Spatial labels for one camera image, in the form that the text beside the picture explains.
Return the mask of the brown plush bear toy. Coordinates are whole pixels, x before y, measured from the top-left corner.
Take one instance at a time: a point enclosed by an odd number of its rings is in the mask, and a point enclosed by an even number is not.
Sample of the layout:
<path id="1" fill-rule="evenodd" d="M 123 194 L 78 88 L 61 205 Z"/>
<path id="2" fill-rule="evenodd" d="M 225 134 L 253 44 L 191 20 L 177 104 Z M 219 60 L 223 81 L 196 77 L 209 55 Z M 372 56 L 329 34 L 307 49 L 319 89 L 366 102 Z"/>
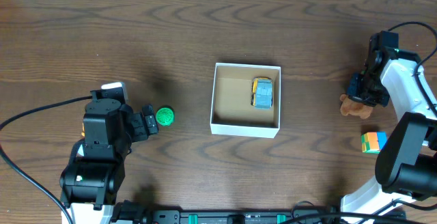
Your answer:
<path id="1" fill-rule="evenodd" d="M 340 95 L 339 99 L 341 101 L 340 112 L 343 116 L 352 115 L 366 120 L 373 111 L 373 107 L 353 101 L 346 94 Z"/>

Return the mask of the yellow grey toy truck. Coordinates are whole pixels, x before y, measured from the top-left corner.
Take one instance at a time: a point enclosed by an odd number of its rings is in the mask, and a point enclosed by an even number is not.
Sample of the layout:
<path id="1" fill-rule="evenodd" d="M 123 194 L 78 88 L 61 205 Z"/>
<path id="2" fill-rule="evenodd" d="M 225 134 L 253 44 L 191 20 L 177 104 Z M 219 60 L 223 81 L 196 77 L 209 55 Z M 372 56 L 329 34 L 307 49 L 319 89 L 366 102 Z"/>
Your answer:
<path id="1" fill-rule="evenodd" d="M 267 77 L 255 77 L 252 83 L 251 105 L 256 109 L 270 109 L 272 101 L 272 80 Z"/>

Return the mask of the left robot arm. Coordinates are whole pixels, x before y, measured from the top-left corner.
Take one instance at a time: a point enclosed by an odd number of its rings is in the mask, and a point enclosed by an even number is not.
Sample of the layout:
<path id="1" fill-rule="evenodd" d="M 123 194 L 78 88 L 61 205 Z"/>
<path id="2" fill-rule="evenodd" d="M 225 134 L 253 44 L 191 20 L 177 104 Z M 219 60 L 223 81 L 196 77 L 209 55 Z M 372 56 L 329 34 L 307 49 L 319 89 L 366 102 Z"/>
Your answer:
<path id="1" fill-rule="evenodd" d="M 123 100 L 94 98 L 85 107 L 83 130 L 60 177 L 68 217 L 74 223 L 110 223 L 129 216 L 139 223 L 141 215 L 121 214 L 116 199 L 132 144 L 158 133 L 153 107 L 135 113 Z"/>

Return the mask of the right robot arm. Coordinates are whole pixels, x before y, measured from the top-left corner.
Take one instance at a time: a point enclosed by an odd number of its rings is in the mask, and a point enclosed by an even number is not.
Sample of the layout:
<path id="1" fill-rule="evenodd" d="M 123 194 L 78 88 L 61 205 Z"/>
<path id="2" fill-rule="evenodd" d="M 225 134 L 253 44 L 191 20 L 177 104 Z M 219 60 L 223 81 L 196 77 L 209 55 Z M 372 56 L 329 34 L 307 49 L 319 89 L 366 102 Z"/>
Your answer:
<path id="1" fill-rule="evenodd" d="M 393 208 L 436 196 L 436 98 L 423 74 L 423 62 L 399 49 L 399 36 L 381 31 L 369 40 L 365 69 L 352 76 L 344 103 L 366 107 L 393 103 L 398 123 L 376 160 L 375 175 L 341 199 L 347 223 L 373 223 Z"/>

